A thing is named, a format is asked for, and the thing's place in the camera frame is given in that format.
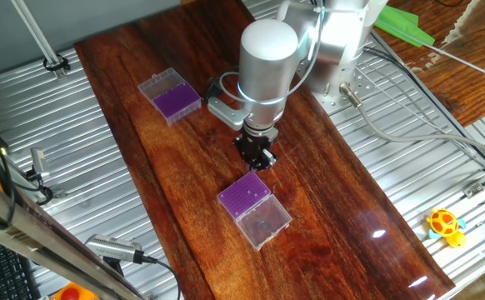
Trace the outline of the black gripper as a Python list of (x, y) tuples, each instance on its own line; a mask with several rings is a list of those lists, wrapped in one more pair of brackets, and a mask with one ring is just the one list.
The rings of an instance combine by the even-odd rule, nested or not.
[(278, 157), (270, 150), (274, 143), (274, 139), (252, 136), (247, 132), (242, 132), (233, 140), (239, 155), (251, 172), (269, 169), (276, 163)]

